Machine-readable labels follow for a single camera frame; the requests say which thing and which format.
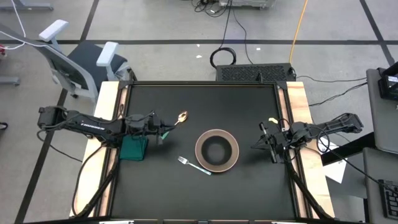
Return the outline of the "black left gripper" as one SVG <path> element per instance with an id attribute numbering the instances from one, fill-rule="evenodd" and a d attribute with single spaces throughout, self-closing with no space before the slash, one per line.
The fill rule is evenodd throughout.
<path id="1" fill-rule="evenodd" d="M 161 120 L 154 112 L 144 122 L 143 136 L 155 136 L 156 145 L 162 144 L 162 135 L 173 130 L 173 123 Z"/>

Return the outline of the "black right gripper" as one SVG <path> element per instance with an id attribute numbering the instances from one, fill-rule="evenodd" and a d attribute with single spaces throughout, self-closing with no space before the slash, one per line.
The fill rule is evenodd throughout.
<path id="1" fill-rule="evenodd" d="M 251 146 L 251 149 L 268 151 L 271 155 L 271 162 L 276 164 L 280 162 L 288 163 L 289 159 L 289 140 L 278 124 L 272 121 L 261 122 L 259 124 L 263 135 Z"/>

